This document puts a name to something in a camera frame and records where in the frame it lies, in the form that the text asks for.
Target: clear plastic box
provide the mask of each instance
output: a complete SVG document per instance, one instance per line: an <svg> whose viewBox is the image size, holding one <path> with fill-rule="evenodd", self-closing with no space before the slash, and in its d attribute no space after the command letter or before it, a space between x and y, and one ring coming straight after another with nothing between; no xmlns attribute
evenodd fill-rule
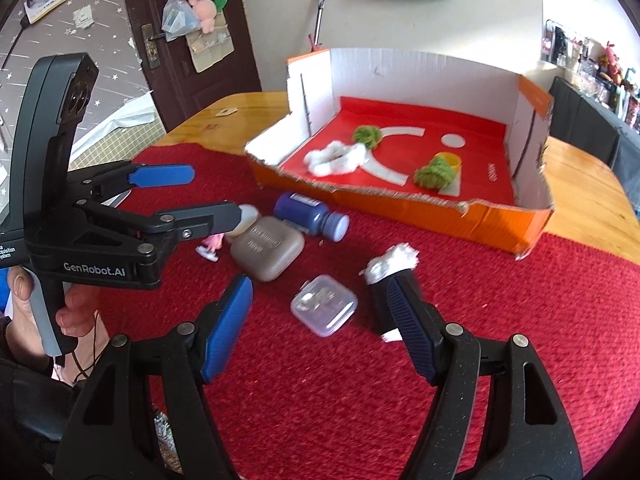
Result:
<svg viewBox="0 0 640 480"><path fill-rule="evenodd" d="M356 295L325 274L307 283L291 301L293 315L320 337L344 325L357 306Z"/></svg>

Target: white paper circle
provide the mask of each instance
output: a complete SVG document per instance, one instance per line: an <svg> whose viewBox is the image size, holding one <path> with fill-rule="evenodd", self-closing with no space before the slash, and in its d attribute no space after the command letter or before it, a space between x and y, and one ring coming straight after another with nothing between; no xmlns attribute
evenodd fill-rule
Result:
<svg viewBox="0 0 640 480"><path fill-rule="evenodd" d="M462 148L462 146L466 144L465 137L458 134L443 135L440 139L440 142L448 148Z"/></svg>

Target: starry wallpaper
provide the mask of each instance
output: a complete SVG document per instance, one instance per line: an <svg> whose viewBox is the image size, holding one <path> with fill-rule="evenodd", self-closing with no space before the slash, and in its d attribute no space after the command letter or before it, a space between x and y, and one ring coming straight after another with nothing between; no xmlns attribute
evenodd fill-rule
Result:
<svg viewBox="0 0 640 480"><path fill-rule="evenodd" d="M94 23L78 28L73 14L85 6L91 6ZM0 65L20 32L23 15L20 3L0 31ZM0 72L0 122L11 136L33 65L41 57L71 52L89 53L100 71L76 140L124 103L148 92L124 0L68 0L22 33Z"/></svg>

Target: door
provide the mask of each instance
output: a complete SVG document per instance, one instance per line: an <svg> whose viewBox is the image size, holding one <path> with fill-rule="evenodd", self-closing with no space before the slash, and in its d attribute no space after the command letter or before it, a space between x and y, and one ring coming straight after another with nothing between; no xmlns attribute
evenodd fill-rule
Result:
<svg viewBox="0 0 640 480"><path fill-rule="evenodd" d="M231 54L197 73L184 38L169 43L159 38L154 40L158 62L150 65L142 27L151 24L153 34L162 32L162 9L166 1L125 0L142 70L167 131L220 98L261 90L242 0L229 0L224 7L234 45Z"/></svg>

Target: green yarn ball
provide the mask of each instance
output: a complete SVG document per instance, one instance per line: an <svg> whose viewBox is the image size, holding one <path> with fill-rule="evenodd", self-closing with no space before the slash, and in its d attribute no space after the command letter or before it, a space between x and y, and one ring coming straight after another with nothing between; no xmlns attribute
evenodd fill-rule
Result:
<svg viewBox="0 0 640 480"><path fill-rule="evenodd" d="M441 156L436 155L431 162L415 170L414 183L426 189L442 189L453 182L456 171Z"/></svg>
<svg viewBox="0 0 640 480"><path fill-rule="evenodd" d="M354 142L361 142L373 150L382 140L382 131L377 126L358 126L351 138Z"/></svg>

